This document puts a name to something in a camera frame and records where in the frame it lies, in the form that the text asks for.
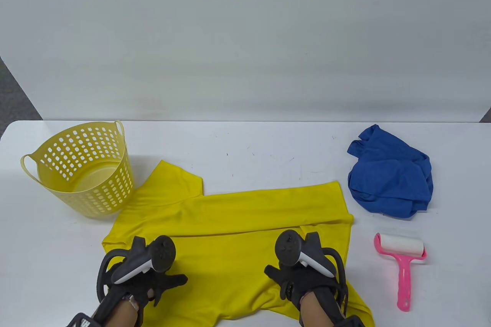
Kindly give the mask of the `person's left hand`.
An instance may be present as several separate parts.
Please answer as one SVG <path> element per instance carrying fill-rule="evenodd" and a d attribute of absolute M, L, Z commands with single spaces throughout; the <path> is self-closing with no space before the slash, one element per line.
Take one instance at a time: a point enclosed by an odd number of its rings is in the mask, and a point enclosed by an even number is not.
<path fill-rule="evenodd" d="M 175 260 L 175 251 L 115 249 L 101 262 L 96 284 L 98 300 L 104 306 L 115 306 L 125 298 L 133 299 L 139 309 L 149 301 L 157 305 L 163 292 L 187 283 L 184 274 L 168 275 Z"/>

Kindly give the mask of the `person's right hand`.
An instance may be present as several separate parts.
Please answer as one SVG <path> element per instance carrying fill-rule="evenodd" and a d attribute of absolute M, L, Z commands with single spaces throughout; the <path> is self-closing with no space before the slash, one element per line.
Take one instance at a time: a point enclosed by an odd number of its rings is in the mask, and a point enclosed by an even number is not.
<path fill-rule="evenodd" d="M 310 266 L 296 264 L 293 267 L 280 265 L 265 266 L 264 273 L 280 287 L 280 298 L 287 299 L 300 310 L 302 299 L 314 292 L 319 302 L 326 301 L 328 307 L 341 307 L 345 291 L 336 278 L 328 277 Z"/>

